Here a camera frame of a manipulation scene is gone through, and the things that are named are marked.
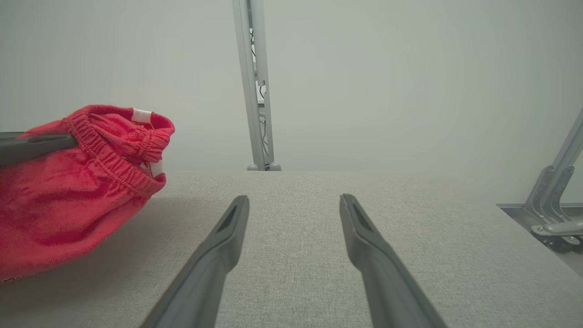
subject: gray wall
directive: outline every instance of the gray wall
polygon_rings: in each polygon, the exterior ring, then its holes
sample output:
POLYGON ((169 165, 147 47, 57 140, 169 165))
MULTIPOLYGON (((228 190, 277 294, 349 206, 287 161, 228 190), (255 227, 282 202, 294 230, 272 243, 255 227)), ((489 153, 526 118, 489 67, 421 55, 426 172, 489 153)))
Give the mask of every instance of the gray wall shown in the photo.
POLYGON ((2 0, 0 99, 0 131, 114 104, 174 122, 166 170, 252 162, 230 1, 2 0))
POLYGON ((523 203, 583 106, 583 2, 265 1, 276 160, 523 203))
MULTIPOLYGON (((523 202, 583 106, 583 2, 265 1, 284 170, 451 176, 523 202)), ((177 127, 167 170, 252 162, 230 1, 3 0, 0 131, 91 103, 177 127)))

